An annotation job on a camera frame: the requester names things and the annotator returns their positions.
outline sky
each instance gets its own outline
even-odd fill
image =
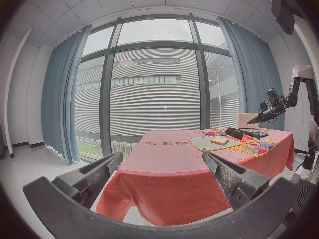
[[[224,35],[217,26],[196,22],[202,43],[220,46]],[[91,34],[86,42],[83,55],[105,49],[108,46],[113,27]],[[118,45],[150,41],[178,40],[192,42],[187,20],[181,19],[152,19],[124,23],[119,36]]]

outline blue curtain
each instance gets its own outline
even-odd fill
[[[217,21],[223,31],[237,71],[241,105],[246,105],[245,112],[247,113],[258,113],[260,112],[260,103],[268,101],[269,104],[269,99],[266,96],[268,90],[275,88],[279,96],[283,95],[277,65],[269,46],[253,33],[231,23],[229,20],[218,17]],[[259,126],[284,130],[284,123],[284,115],[281,115],[276,122],[259,123]]]
[[[67,164],[80,161],[75,135],[74,98],[78,68],[91,27],[84,27],[54,48],[43,84],[43,141],[62,154]]]

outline cutting board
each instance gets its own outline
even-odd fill
[[[188,140],[200,151],[214,151],[219,149],[226,149],[230,147],[235,147],[240,145],[240,142],[229,139],[225,145],[220,145],[212,143],[211,140],[220,136],[210,136],[210,137],[197,137],[189,138]]]

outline knife handle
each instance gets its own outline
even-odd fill
[[[258,140],[260,140],[260,134],[258,134],[256,132],[245,130],[244,134],[252,136],[252,137],[257,138]]]

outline metal pole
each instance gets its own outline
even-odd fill
[[[221,128],[221,95],[220,95],[218,72],[216,74],[217,74],[217,84],[218,84],[218,92],[219,92],[219,128]]]

